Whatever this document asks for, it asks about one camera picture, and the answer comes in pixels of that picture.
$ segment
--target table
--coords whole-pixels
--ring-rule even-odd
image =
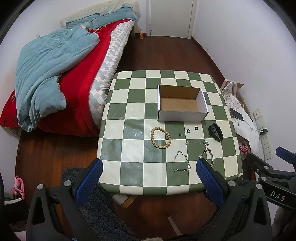
[[[209,109],[206,118],[201,123],[157,121],[157,86],[160,84],[201,88]],[[209,136],[208,126],[212,123],[221,127],[222,142]],[[152,145],[150,132],[155,126],[171,134],[169,148],[160,150]],[[154,133],[154,139],[159,145],[168,142],[160,131]],[[103,161],[104,170],[99,182],[106,191],[115,194],[170,195],[202,190],[204,186],[195,166],[205,146],[185,144],[202,140],[209,143],[208,148],[213,152],[214,170],[226,180],[242,175],[234,126],[212,76],[168,70],[119,72],[111,82],[101,123],[97,157]],[[188,156],[192,166],[189,171],[170,169],[177,151]],[[208,152],[203,158],[211,162]],[[184,156],[178,155],[172,167],[187,169],[188,163]]]

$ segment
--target beaded bracelet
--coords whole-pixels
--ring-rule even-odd
[[[164,146],[160,146],[160,145],[157,145],[154,141],[154,132],[155,131],[162,131],[163,133],[165,133],[168,137],[168,143]],[[161,127],[154,127],[152,130],[151,130],[151,142],[152,144],[158,148],[158,149],[166,149],[170,146],[170,144],[172,143],[172,139],[170,137],[170,133],[168,133],[165,129],[161,128]]]

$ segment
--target smartwatch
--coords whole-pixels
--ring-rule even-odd
[[[209,130],[209,135],[214,140],[219,141],[219,142],[223,141],[223,134],[222,134],[221,128],[217,124],[215,124],[215,123],[211,124],[209,126],[208,130]]]

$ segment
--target open box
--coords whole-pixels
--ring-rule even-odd
[[[158,85],[158,121],[201,122],[208,114],[200,88]]]

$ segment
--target door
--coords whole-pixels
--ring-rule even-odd
[[[187,38],[193,0],[150,0],[150,35]]]

